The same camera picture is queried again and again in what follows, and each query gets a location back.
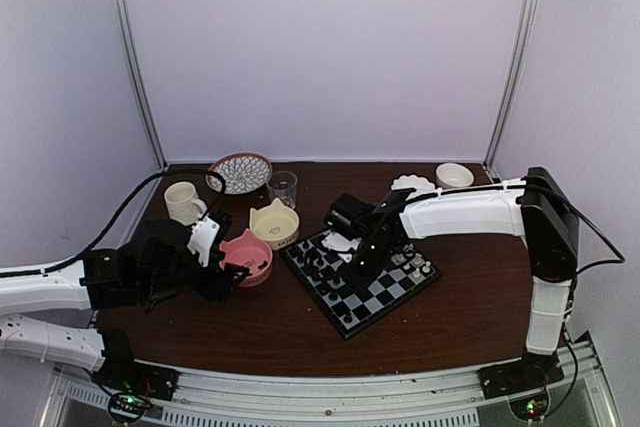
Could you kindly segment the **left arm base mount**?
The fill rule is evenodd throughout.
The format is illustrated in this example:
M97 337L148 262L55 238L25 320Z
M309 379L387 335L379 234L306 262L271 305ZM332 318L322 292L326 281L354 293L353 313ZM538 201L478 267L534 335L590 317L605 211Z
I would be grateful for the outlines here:
M141 397L171 401L177 387L179 372L132 360L107 359L92 373L100 385Z

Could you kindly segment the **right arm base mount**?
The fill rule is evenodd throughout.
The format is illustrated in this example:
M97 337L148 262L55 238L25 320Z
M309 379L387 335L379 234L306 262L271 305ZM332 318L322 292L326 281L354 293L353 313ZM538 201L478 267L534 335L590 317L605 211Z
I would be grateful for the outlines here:
M565 378L556 361L543 366L524 359L483 367L477 374L486 400L541 390Z

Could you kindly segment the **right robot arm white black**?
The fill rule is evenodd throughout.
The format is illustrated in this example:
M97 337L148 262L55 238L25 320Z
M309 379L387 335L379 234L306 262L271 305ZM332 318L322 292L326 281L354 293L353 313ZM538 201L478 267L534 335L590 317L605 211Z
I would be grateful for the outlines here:
M550 373L577 276L579 220L546 169L452 189L401 175L377 205L346 195L332 205L325 222L329 234L321 245L344 260L340 273L356 288L369 285L411 241L519 239L528 254L533 290L525 357L514 364L512 377L530 389Z

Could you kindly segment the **pink cat-shaped bowl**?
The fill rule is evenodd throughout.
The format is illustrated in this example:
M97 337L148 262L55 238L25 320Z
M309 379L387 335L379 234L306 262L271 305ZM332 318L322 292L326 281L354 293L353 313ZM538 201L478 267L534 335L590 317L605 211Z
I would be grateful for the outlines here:
M273 252L270 245L257 237L249 228L229 241L222 241L220 250L225 254L221 266L231 263L249 269L249 275L240 283L242 288L264 283L272 273Z

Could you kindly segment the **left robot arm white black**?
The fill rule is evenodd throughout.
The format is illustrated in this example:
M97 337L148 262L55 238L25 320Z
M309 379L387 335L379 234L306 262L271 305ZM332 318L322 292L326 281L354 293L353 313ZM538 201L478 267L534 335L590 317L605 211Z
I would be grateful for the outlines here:
M84 368L123 391L144 380L127 335L29 318L47 310L108 310L158 304L195 291L209 302L228 299L249 276L225 262L227 227L206 219L192 227L151 221L117 249L88 249L66 261L1 273L1 347L5 351Z

